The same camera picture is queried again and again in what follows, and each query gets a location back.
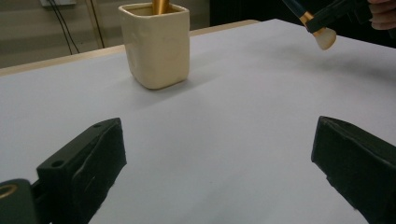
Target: white table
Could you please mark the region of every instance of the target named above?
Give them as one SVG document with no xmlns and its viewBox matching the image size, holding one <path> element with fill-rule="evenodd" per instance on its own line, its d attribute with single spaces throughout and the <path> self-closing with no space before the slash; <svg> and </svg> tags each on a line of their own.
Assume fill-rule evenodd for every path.
<svg viewBox="0 0 396 224">
<path fill-rule="evenodd" d="M 320 115 L 396 145 L 396 51 L 266 21 L 191 38 L 189 79 L 148 91 L 124 51 L 0 77 L 0 182 L 121 118 L 128 164 L 91 223 L 366 223 L 310 154 Z"/>
</svg>

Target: pen holder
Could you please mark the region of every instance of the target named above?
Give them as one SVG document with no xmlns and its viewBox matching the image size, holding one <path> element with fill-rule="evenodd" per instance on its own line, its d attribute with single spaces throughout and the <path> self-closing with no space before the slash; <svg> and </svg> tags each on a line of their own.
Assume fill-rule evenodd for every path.
<svg viewBox="0 0 396 224">
<path fill-rule="evenodd" d="M 132 75 L 148 89 L 187 78 L 190 70 L 190 12 L 170 4 L 153 15 L 152 4 L 119 7 L 123 41 Z"/>
</svg>

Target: cable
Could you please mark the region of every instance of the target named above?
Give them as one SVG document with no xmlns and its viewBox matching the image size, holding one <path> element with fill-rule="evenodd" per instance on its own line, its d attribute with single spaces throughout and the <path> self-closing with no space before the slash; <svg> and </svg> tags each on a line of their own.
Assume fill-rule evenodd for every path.
<svg viewBox="0 0 396 224">
<path fill-rule="evenodd" d="M 70 34 L 69 28 L 67 27 L 67 23 L 66 23 L 66 21 L 64 20 L 64 16 L 62 15 L 61 11 L 59 10 L 58 5 L 56 4 L 56 2 L 55 2 L 54 0 L 49 0 L 49 2 L 51 3 L 51 6 L 53 5 L 53 8 L 52 8 L 52 9 L 55 10 L 55 13 L 57 14 L 57 17 L 58 17 L 58 14 L 59 14 L 59 16 L 61 17 L 62 21 L 64 22 L 64 27 L 66 28 L 66 31 L 67 31 L 67 33 L 68 33 L 68 35 L 69 35 L 69 37 L 70 37 L 70 40 L 71 40 L 71 42 L 73 43 L 73 46 L 75 47 L 77 53 L 79 53 L 79 50 L 78 50 L 78 48 L 77 48 L 77 45 L 76 45 L 76 43 L 74 42 L 73 37 L 72 37 L 71 34 Z"/>
<path fill-rule="evenodd" d="M 69 40 L 67 39 L 66 31 L 64 30 L 64 25 L 62 24 L 61 19 L 58 16 L 58 13 L 56 12 L 55 6 L 53 5 L 52 1 L 49 0 L 50 6 L 52 7 L 52 10 L 55 12 L 56 18 L 58 18 L 59 23 L 61 24 L 62 30 L 64 31 L 64 38 L 66 39 L 67 46 L 69 47 L 70 54 L 73 54 L 72 49 L 70 47 Z"/>
</svg>

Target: dark background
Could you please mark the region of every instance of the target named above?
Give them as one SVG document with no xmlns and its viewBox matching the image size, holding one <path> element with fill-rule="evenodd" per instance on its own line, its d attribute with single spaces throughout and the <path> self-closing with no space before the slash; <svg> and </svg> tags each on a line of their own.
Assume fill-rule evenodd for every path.
<svg viewBox="0 0 396 224">
<path fill-rule="evenodd" d="M 332 1 L 300 0 L 300 3 L 309 12 L 315 14 Z M 302 25 L 282 0 L 210 0 L 211 26 L 234 21 L 267 21 L 271 19 Z M 348 15 L 345 15 L 328 27 L 334 29 L 338 35 L 396 48 L 396 39 L 391 39 L 387 31 L 374 30 L 368 21 L 360 25 L 357 22 L 352 22 Z"/>
</svg>

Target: human hand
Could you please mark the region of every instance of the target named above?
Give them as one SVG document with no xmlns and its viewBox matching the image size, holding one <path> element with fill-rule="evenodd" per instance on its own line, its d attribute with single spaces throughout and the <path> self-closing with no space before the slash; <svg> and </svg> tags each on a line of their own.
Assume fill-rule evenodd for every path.
<svg viewBox="0 0 396 224">
<path fill-rule="evenodd" d="M 396 0 L 368 0 L 373 17 L 370 19 L 376 30 L 396 28 Z"/>
</svg>

